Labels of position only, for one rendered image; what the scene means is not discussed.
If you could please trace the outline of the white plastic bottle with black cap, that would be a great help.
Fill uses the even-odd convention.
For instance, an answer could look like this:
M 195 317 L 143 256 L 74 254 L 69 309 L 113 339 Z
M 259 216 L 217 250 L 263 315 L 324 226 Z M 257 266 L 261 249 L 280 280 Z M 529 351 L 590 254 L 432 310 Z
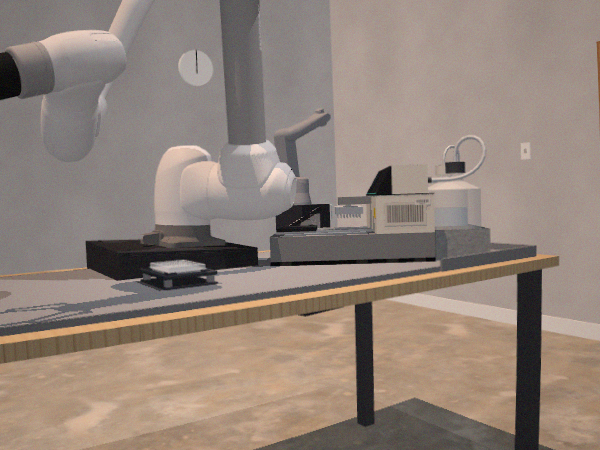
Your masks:
M 465 173 L 465 162 L 446 162 L 447 178 Z M 446 182 L 434 193 L 435 230 L 481 229 L 481 188 L 464 179 Z

